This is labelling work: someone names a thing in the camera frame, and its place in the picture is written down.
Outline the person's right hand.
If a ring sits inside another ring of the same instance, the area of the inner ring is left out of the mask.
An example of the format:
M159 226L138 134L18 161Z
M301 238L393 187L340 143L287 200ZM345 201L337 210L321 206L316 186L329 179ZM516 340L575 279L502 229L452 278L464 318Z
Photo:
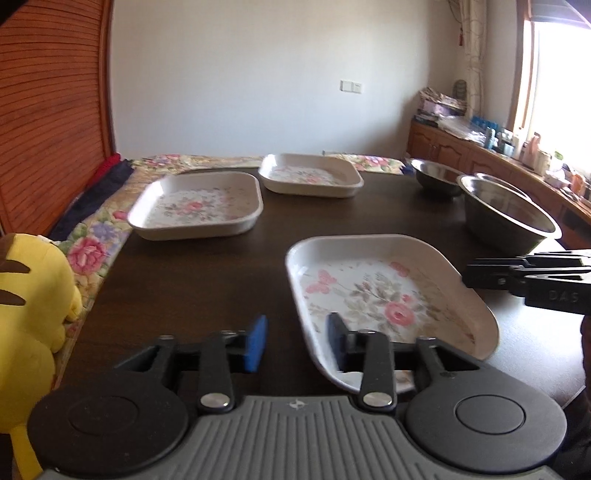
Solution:
M583 367L587 375L591 369L591 315L585 315L580 327Z

